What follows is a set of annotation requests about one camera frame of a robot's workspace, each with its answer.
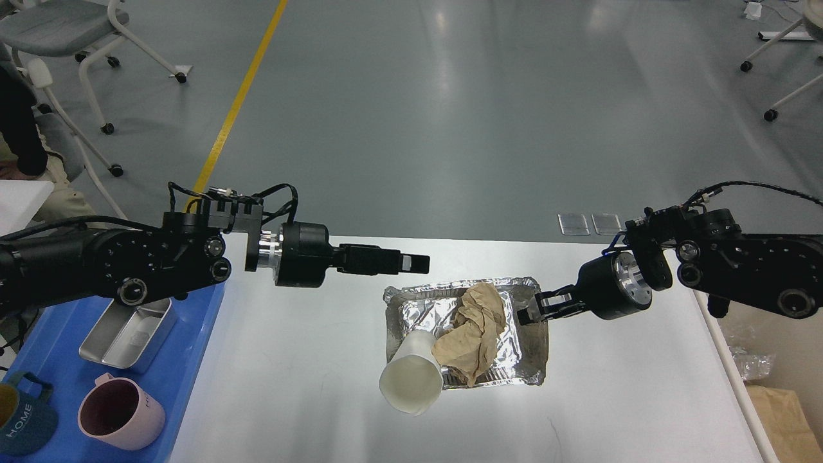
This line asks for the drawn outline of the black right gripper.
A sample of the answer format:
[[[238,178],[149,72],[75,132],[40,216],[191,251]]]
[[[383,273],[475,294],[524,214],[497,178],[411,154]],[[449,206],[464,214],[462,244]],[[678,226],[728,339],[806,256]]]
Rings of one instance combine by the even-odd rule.
[[[584,303],[571,303],[575,299]],[[517,311],[520,325],[547,322],[585,313],[586,309],[603,320],[614,320],[647,310],[652,290],[640,272],[635,256],[623,251],[602,255],[583,264],[575,285],[537,294]],[[542,307],[539,304],[555,304]]]

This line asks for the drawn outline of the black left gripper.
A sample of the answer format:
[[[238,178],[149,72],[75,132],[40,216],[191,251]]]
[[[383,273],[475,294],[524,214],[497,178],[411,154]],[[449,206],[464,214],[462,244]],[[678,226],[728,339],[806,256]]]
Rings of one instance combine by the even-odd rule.
[[[427,275],[430,256],[378,252],[376,245],[329,243],[326,226],[308,222],[285,222],[276,231],[250,232],[245,252],[245,269],[273,270],[280,287],[317,288],[326,270],[338,268],[348,275]]]

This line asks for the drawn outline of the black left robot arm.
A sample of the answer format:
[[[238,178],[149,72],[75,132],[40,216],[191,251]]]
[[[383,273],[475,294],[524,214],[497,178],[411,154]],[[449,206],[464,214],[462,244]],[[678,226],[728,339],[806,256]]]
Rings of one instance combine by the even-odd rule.
[[[374,245],[333,246],[321,224],[297,222],[299,194],[280,183],[244,195],[168,184],[159,228],[81,216],[3,235],[2,317],[96,295],[126,307],[183,297],[231,273],[224,235],[247,235],[244,269],[273,270],[276,286],[317,288],[328,269],[345,275],[426,275],[430,258]]]

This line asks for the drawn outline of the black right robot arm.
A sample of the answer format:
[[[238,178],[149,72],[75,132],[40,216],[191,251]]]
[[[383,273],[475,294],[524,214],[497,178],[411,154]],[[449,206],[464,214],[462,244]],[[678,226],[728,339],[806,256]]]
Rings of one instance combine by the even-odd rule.
[[[731,302],[791,319],[814,316],[822,305],[821,235],[743,233],[729,209],[706,207],[726,186],[732,182],[700,188],[673,207],[644,209],[580,267],[575,284],[536,293],[518,322],[580,313],[614,320],[646,310],[653,293],[674,280],[705,293],[715,318]]]

